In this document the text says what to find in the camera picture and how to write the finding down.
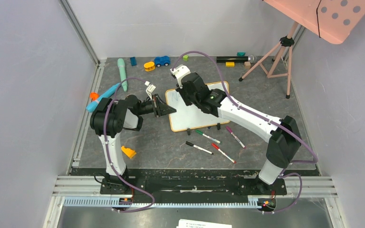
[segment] small whiteboard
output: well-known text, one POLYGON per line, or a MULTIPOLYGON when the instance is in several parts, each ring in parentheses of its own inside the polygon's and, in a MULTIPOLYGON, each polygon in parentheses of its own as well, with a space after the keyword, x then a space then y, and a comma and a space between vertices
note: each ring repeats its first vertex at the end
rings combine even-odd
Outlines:
MULTIPOLYGON (((224 82, 227 91, 229 91, 229 83, 224 82)), ((209 89, 221 89, 221 82, 207 84, 209 89)), ((182 97, 175 89, 166 91, 166 103, 177 110, 176 113, 169 115, 170 127, 173 132, 185 131, 188 128, 195 129, 201 127, 215 126, 217 123, 227 124, 228 120, 218 118, 211 114, 201 112, 194 105, 186 106, 182 97)))

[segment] marble-textured surface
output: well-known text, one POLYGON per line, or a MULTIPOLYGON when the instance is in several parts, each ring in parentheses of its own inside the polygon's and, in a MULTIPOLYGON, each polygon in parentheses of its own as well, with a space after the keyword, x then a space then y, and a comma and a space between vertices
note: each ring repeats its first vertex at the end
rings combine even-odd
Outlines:
MULTIPOLYGON (((170 66, 157 67, 154 71, 144 71, 143 64, 152 61, 152 57, 136 58, 138 65, 131 66, 129 58, 125 58, 126 73, 128 77, 138 77, 154 83, 157 88, 156 93, 165 100, 165 91, 175 88, 176 80, 170 75, 170 66)), ((269 69, 271 60, 264 61, 264 66, 269 69)), ((188 62, 181 60, 179 64, 185 64, 191 72, 197 72, 205 83, 220 81, 219 75, 213 63, 205 57, 189 57, 188 62)), ((291 98, 286 99, 286 77, 267 79, 260 67, 257 67, 244 81, 238 79, 246 72, 242 64, 236 64, 233 68, 227 68, 224 64, 218 64, 225 80, 229 83, 230 94, 239 101, 260 110, 266 114, 278 117, 290 115, 296 119, 302 138, 308 143, 304 123, 300 115, 296 96, 291 92, 291 98)), ((279 63, 275 73, 285 73, 283 63, 279 63)), ((115 83, 120 82, 117 58, 109 58, 101 79, 99 94, 102 94, 115 83)), ((147 97, 145 85, 137 80, 129 80, 128 91, 119 90, 117 97, 125 98, 129 94, 136 95, 144 100, 147 97)), ((247 129, 230 122, 227 125, 247 146, 241 148, 237 141, 222 125, 221 130, 216 127, 201 128, 205 134, 222 141, 220 148, 230 157, 237 161, 233 164, 221 153, 211 146, 211 140, 192 132, 190 136, 187 132, 174 133, 170 129, 168 116, 156 118, 153 114, 143 116, 144 122, 139 132, 122 131, 121 142, 125 147, 136 150, 136 156, 129 159, 124 155, 125 162, 129 168, 178 168, 178 169, 261 169, 266 157, 267 143, 256 134, 247 129), (185 144, 190 141, 210 151, 214 155, 197 150, 185 144)), ((295 159, 311 160, 312 156, 305 149, 300 147, 295 159)), ((105 167, 106 162, 103 148, 94 131, 89 129, 79 167, 100 168, 105 167)), ((315 165, 293 164, 291 169, 315 169, 315 165)))

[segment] purple marker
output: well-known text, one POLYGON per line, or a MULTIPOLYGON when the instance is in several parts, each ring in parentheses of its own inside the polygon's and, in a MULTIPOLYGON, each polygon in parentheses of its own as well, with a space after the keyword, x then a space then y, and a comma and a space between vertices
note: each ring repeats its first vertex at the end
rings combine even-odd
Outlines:
POLYGON ((233 135, 233 137, 240 143, 240 145, 245 149, 245 145, 240 141, 240 139, 237 138, 237 136, 233 133, 233 131, 231 130, 231 128, 229 128, 228 126, 226 126, 226 129, 230 132, 231 135, 233 135))

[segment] pink music stand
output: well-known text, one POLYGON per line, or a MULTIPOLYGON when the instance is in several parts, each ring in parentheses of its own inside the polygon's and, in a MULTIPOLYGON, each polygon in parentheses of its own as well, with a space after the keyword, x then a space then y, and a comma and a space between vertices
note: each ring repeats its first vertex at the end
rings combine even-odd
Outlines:
MULTIPOLYGON (((295 22, 286 36, 290 40, 296 31, 298 24, 303 25, 310 31, 320 35, 324 40, 332 44, 341 44, 349 36, 352 29, 358 24, 360 19, 365 15, 365 0, 264 0, 269 5, 292 18, 295 22)), ((258 65, 267 74, 267 78, 288 76, 288 87, 286 98, 290 98, 290 79, 291 79, 291 62, 292 46, 289 47, 288 72, 286 74, 272 75, 286 47, 279 42, 270 52, 260 59, 249 71, 247 71, 239 81, 242 81, 258 65), (267 71, 262 62, 274 52, 277 52, 271 69, 267 71)))

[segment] toy car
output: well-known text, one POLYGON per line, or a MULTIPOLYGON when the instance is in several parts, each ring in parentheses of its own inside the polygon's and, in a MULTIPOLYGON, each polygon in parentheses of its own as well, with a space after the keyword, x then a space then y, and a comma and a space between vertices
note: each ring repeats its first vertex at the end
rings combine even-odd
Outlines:
POLYGON ((170 64, 170 57, 156 57, 154 58, 154 64, 156 65, 156 67, 168 66, 170 64))

